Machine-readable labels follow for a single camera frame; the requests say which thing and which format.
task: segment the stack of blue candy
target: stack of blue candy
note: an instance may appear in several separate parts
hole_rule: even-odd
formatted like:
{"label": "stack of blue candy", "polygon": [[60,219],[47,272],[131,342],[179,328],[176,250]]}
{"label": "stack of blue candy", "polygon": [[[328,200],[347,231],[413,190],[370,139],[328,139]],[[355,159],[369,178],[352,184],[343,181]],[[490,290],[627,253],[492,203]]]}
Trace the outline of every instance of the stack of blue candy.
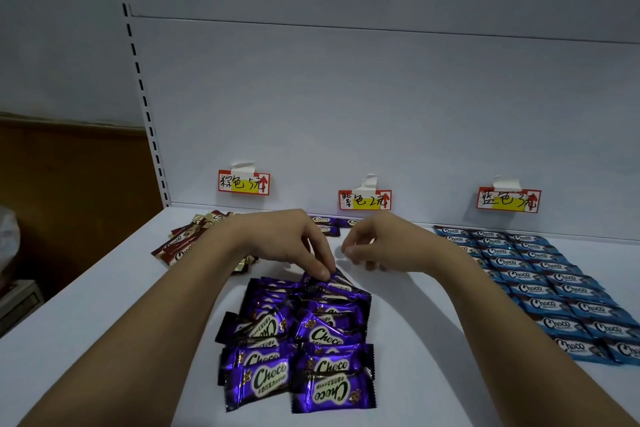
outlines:
{"label": "stack of blue candy", "polygon": [[574,360],[640,366],[640,324],[546,238],[435,226]]}

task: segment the person's right hand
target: person's right hand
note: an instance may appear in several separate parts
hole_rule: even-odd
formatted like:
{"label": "person's right hand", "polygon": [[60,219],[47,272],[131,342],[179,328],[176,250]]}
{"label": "person's right hand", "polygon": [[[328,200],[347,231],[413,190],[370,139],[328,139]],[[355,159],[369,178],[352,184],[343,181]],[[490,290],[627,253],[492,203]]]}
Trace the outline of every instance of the person's right hand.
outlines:
{"label": "person's right hand", "polygon": [[354,264],[366,262],[403,272],[436,273],[448,257],[467,255],[460,247],[389,213],[376,212],[353,227],[342,243],[342,253]]}

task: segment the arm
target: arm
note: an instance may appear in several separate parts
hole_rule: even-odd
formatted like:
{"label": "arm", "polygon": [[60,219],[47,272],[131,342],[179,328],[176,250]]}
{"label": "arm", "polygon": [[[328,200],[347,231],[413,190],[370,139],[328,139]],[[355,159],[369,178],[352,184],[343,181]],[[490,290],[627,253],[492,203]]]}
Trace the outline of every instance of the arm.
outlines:
{"label": "arm", "polygon": [[377,213],[351,230],[342,251],[368,269],[379,263],[438,280],[506,426],[638,426],[458,246]]}
{"label": "arm", "polygon": [[227,218],[116,321],[20,425],[169,425],[216,298],[246,255],[295,263],[325,280],[335,270],[326,238],[301,210]]}

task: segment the person's left arm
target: person's left arm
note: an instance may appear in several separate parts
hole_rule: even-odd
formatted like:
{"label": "person's left arm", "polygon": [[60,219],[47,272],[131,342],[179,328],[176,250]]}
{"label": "person's left arm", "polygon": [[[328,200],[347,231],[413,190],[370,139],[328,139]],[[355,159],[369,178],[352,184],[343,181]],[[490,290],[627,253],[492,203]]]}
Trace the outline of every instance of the person's left arm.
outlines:
{"label": "person's left arm", "polygon": [[231,216],[207,230],[20,425],[170,425],[216,298],[246,255],[295,263],[324,280],[335,270],[326,238],[302,210]]}

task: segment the person's right arm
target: person's right arm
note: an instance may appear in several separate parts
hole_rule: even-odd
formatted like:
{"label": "person's right arm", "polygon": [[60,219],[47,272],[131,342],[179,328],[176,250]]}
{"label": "person's right arm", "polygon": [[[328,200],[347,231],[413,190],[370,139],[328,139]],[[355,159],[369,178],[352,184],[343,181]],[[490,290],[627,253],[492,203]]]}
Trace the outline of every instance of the person's right arm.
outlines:
{"label": "person's right arm", "polygon": [[457,245],[380,212],[351,230],[342,252],[368,269],[425,272],[444,287],[506,426],[638,426]]}

